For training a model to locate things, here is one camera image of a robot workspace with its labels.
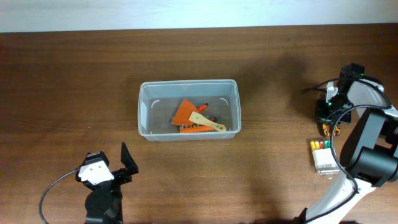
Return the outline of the orange black long-nose pliers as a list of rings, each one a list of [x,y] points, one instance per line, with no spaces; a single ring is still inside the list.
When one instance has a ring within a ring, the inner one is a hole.
[[[341,128],[339,124],[337,124],[336,128],[333,129],[332,125],[327,125],[326,123],[322,123],[321,125],[319,125],[319,128],[320,128],[320,134],[323,137],[328,137],[331,134],[333,134],[334,136],[339,136],[341,134]]]

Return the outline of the clear box coloured screwdrivers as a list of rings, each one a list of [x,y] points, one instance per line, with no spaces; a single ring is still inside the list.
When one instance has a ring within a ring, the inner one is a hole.
[[[310,149],[316,172],[319,175],[324,175],[327,179],[333,179],[340,169],[332,156],[330,141],[324,139],[311,140]]]

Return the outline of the orange scraper wooden handle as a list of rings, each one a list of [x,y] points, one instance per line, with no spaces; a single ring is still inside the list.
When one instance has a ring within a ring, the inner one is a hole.
[[[225,132],[226,126],[217,122],[212,122],[198,112],[198,108],[188,100],[183,100],[179,106],[172,124],[180,128],[180,126],[192,126],[194,124],[209,126],[213,131]]]

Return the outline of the orange screwdriver bit holder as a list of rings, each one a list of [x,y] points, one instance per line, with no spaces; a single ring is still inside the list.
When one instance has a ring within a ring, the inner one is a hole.
[[[180,126],[179,133],[201,133],[213,130],[214,129],[209,126],[194,124],[192,126]]]

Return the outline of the red black small cutters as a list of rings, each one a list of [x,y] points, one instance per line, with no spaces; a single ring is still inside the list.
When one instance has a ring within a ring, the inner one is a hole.
[[[204,112],[207,109],[208,106],[209,106],[208,103],[204,103],[197,110],[198,110],[199,113],[202,113],[202,112]],[[214,117],[210,117],[209,120],[212,121],[212,122],[217,122],[217,117],[215,117],[215,116]]]

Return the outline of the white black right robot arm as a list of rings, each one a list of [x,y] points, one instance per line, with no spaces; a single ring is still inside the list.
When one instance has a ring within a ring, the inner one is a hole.
[[[364,196],[397,180],[397,110],[382,82],[356,63],[313,89],[322,93],[315,119],[323,139],[310,141],[315,170],[337,178],[294,221],[343,223]]]

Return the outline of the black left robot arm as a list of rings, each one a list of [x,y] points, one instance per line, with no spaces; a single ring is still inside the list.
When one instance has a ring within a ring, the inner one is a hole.
[[[139,168],[124,142],[121,143],[121,163],[110,171],[109,160],[103,151],[88,153],[78,168],[75,180],[91,190],[86,197],[85,222],[90,224],[123,224],[123,194],[121,186],[130,183]]]

